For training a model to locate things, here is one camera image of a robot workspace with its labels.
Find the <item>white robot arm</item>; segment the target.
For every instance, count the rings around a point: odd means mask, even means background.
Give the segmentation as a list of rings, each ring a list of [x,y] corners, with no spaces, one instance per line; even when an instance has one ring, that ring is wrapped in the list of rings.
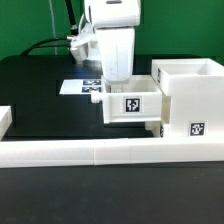
[[[109,85],[126,84],[133,70],[135,27],[140,0],[84,0],[85,16],[98,41],[103,76]]]

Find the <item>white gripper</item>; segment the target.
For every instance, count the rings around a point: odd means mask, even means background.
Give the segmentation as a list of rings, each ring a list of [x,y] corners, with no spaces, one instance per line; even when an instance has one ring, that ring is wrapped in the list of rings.
[[[133,69],[133,27],[98,29],[97,40],[103,76],[108,84],[126,84]]]

